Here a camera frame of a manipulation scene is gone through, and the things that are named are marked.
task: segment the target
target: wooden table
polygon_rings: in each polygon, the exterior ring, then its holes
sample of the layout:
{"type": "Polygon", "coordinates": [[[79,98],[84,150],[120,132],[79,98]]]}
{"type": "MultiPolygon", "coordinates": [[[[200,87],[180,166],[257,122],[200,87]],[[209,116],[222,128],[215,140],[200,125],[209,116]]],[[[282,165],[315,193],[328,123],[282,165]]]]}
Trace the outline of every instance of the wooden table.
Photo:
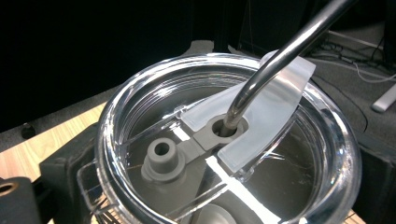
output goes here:
{"type": "MultiPolygon", "coordinates": [[[[99,105],[0,153],[0,176],[4,179],[26,176],[31,181],[36,180],[40,176],[38,164],[97,122],[104,106],[105,104],[99,105]]],[[[362,224],[364,221],[350,211],[345,223],[362,224]]]]}

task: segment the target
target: metal straw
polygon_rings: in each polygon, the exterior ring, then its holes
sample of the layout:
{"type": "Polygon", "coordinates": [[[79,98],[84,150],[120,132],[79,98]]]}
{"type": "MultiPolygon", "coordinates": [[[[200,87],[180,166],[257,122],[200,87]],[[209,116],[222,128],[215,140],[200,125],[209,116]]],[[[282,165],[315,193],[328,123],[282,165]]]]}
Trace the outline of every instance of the metal straw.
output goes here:
{"type": "Polygon", "coordinates": [[[303,27],[282,49],[278,50],[260,69],[248,80],[247,84],[234,98],[224,118],[224,125],[219,136],[230,136],[245,113],[246,109],[276,74],[304,49],[314,42],[321,34],[337,21],[357,0],[333,0],[327,4],[308,24],[303,27]]]}

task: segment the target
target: black surface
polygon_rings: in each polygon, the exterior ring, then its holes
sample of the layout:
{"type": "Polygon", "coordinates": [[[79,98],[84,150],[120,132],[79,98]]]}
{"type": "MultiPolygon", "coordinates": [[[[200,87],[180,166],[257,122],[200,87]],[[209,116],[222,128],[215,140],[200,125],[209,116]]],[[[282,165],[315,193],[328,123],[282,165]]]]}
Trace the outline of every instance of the black surface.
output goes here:
{"type": "Polygon", "coordinates": [[[0,132],[116,87],[192,40],[192,1],[17,0],[0,16],[0,132]]]}
{"type": "Polygon", "coordinates": [[[362,179],[353,210],[368,224],[396,223],[396,149],[363,133],[357,138],[362,179]]]}
{"type": "Polygon", "coordinates": [[[386,0],[359,0],[338,22],[332,30],[356,29],[385,19],[386,0]]]}
{"type": "Polygon", "coordinates": [[[321,8],[320,0],[247,2],[239,48],[252,54],[283,47],[321,8]]]}
{"type": "Polygon", "coordinates": [[[42,223],[49,223],[59,211],[54,191],[44,186],[41,177],[32,183],[32,187],[37,203],[37,213],[40,215],[42,223]]]}
{"type": "Polygon", "coordinates": [[[0,180],[0,223],[42,223],[29,178],[18,176],[0,180]]]}
{"type": "Polygon", "coordinates": [[[39,164],[40,181],[45,188],[53,191],[59,207],[53,217],[57,224],[91,221],[91,211],[83,200],[77,176],[78,170],[93,160],[96,126],[89,126],[39,164]]]}
{"type": "Polygon", "coordinates": [[[237,49],[247,0],[194,0],[193,40],[213,40],[215,52],[237,49]]]}
{"type": "Polygon", "coordinates": [[[384,53],[386,62],[391,66],[396,65],[396,1],[387,0],[386,7],[384,53]]]}

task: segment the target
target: clear plastic lid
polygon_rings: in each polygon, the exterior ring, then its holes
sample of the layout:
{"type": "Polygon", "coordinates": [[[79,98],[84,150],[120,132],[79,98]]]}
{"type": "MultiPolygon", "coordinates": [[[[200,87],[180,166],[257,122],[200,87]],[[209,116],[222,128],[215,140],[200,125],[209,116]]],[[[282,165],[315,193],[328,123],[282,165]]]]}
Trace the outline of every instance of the clear plastic lid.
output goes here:
{"type": "Polygon", "coordinates": [[[183,121],[258,67],[249,57],[207,54],[154,64],[127,80],[100,119],[93,166],[101,193],[83,187],[92,211],[113,209],[127,223],[342,221],[358,193],[360,154],[340,110],[313,85],[274,141],[237,172],[218,152],[249,129],[247,120],[225,138],[216,135],[222,115],[200,130],[183,121]]]}

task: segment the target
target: cable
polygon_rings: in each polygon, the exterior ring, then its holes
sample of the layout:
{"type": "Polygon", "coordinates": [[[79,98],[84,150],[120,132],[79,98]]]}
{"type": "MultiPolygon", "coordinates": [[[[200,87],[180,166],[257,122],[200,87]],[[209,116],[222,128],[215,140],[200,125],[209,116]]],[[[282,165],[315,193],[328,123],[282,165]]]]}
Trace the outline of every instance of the cable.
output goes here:
{"type": "Polygon", "coordinates": [[[358,76],[359,76],[363,81],[368,82],[368,83],[382,83],[382,82],[391,81],[391,80],[393,80],[394,78],[396,78],[396,74],[395,74],[395,75],[393,75],[393,76],[391,76],[391,77],[386,77],[386,78],[382,78],[382,79],[368,79],[368,78],[365,78],[365,77],[363,77],[363,76],[361,75],[361,72],[359,71],[358,65],[357,65],[356,63],[353,63],[353,64],[355,64],[355,66],[356,66],[356,70],[358,71],[358,76]]]}
{"type": "Polygon", "coordinates": [[[309,57],[314,58],[314,59],[325,59],[328,61],[333,59],[331,61],[341,60],[341,61],[344,61],[347,63],[362,63],[362,65],[365,65],[364,67],[372,67],[372,68],[374,68],[382,73],[385,73],[385,74],[389,72],[389,69],[386,67],[380,68],[379,63],[370,62],[367,60],[353,58],[353,57],[346,57],[346,56],[342,55],[341,53],[335,54],[335,53],[327,53],[327,52],[320,52],[320,53],[312,53],[311,52],[309,54],[309,57]]]}
{"type": "MultiPolygon", "coordinates": [[[[356,66],[355,67],[351,67],[351,66],[348,66],[346,64],[336,63],[336,62],[331,62],[331,61],[321,60],[321,59],[315,59],[315,58],[306,58],[306,59],[311,61],[311,62],[327,63],[327,64],[332,64],[332,65],[344,67],[344,68],[347,68],[347,69],[350,69],[350,70],[353,70],[353,71],[358,71],[358,69],[355,68],[356,66]]],[[[361,74],[364,74],[364,75],[367,75],[367,76],[370,76],[370,77],[377,77],[377,78],[383,78],[383,79],[389,78],[388,81],[396,81],[396,78],[395,78],[394,75],[392,77],[384,77],[384,76],[381,76],[381,75],[378,75],[378,74],[375,74],[375,73],[371,73],[371,72],[367,72],[367,71],[360,70],[359,72],[361,74]]]]}
{"type": "MultiPolygon", "coordinates": [[[[332,86],[333,88],[335,88],[336,90],[338,90],[343,96],[345,96],[354,106],[356,106],[358,108],[358,110],[361,112],[361,114],[363,115],[364,118],[364,128],[363,128],[363,133],[366,132],[367,127],[369,126],[369,120],[367,119],[367,116],[364,114],[363,110],[349,97],[347,96],[340,88],[336,87],[335,85],[333,85],[331,82],[329,82],[328,80],[324,79],[323,77],[316,77],[320,80],[322,80],[323,82],[327,83],[328,85],[332,86]]],[[[315,85],[317,85],[318,87],[320,87],[320,85],[311,78],[311,81],[315,83],[315,85]]]]}
{"type": "Polygon", "coordinates": [[[343,51],[344,47],[341,45],[337,45],[334,44],[332,42],[329,42],[328,40],[326,40],[325,42],[320,44],[320,48],[323,50],[332,50],[332,51],[336,51],[336,52],[340,52],[343,51]]]}
{"type": "MultiPolygon", "coordinates": [[[[379,41],[378,45],[376,46],[375,50],[373,51],[372,56],[370,57],[370,61],[372,61],[372,60],[374,59],[374,54],[375,54],[375,52],[376,52],[377,50],[379,50],[379,46],[381,46],[382,42],[384,41],[384,37],[385,37],[385,36],[383,35],[382,38],[381,38],[381,40],[379,41]]],[[[382,52],[381,56],[382,56],[382,60],[384,60],[384,53],[383,53],[383,52],[382,52]]]]}

